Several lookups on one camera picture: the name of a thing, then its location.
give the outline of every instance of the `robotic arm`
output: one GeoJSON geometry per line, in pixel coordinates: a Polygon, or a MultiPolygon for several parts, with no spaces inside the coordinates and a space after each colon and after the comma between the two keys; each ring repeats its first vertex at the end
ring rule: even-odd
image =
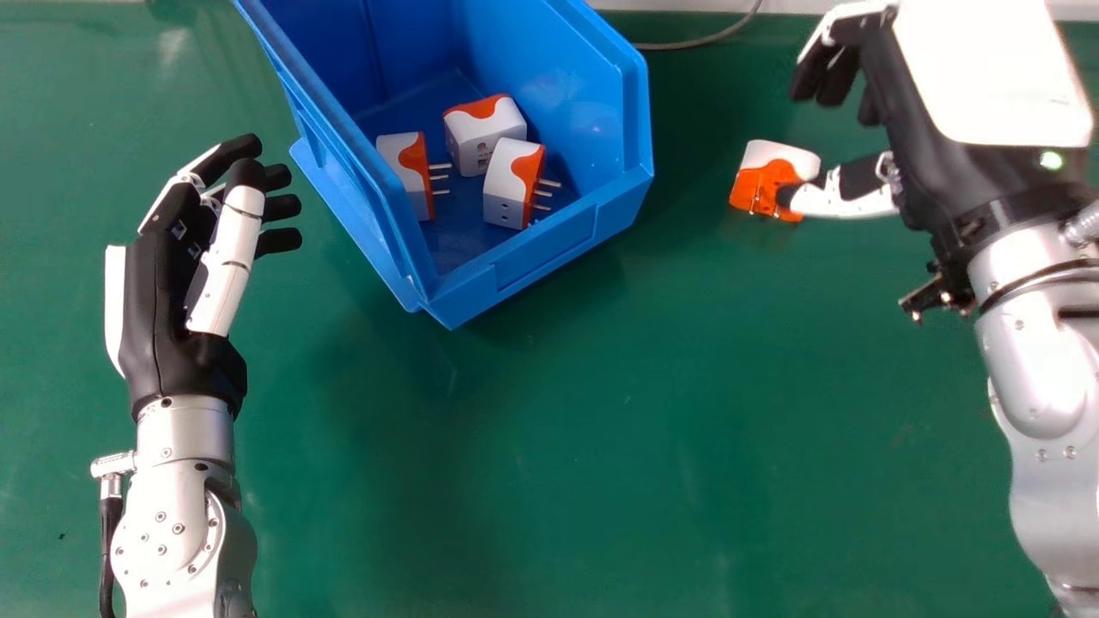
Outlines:
{"type": "Polygon", "coordinates": [[[262,150],[244,135],[206,152],[165,185],[133,244],[107,250],[104,334],[137,444],[91,464],[103,618],[114,616],[115,580],[131,618],[256,615],[256,538],[233,454],[247,368],[227,335],[255,260],[301,245],[292,228],[262,231],[301,212],[296,196],[266,197],[291,178],[257,163],[262,150]]]}
{"type": "Polygon", "coordinates": [[[1067,616],[1099,616],[1099,202],[1085,90],[1042,0],[840,5],[798,57],[790,96],[839,106],[859,71],[858,120],[884,126],[891,151],[784,184],[776,212],[896,213],[931,235],[932,279],[901,307],[918,322],[935,308],[979,314],[1017,536],[1067,616]]]}

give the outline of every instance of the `green surface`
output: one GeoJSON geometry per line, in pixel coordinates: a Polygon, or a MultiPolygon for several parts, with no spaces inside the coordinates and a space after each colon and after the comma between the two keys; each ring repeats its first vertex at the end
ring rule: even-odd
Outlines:
{"type": "MultiPolygon", "coordinates": [[[[298,184],[307,247],[260,263],[234,330],[262,616],[1044,617],[972,327],[896,307],[926,240],[725,206],[750,139],[884,146],[787,102],[812,25],[652,56],[637,224],[460,332],[401,311],[298,184]]],[[[1067,27],[1092,95],[1097,32],[1067,27]]],[[[222,1],[0,3],[0,614],[92,616],[87,466],[133,445],[103,247],[211,143],[275,161],[295,126],[222,1]]]]}

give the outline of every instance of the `white panel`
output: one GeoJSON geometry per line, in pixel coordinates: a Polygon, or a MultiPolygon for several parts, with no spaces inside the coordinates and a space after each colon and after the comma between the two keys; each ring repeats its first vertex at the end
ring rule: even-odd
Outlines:
{"type": "MultiPolygon", "coordinates": [[[[753,0],[589,0],[592,7],[622,11],[729,11],[742,13],[753,0]]],[[[764,0],[766,13],[823,14],[842,0],[764,0]]],[[[1047,0],[1058,20],[1099,21],[1099,0],[1047,0]]]]}

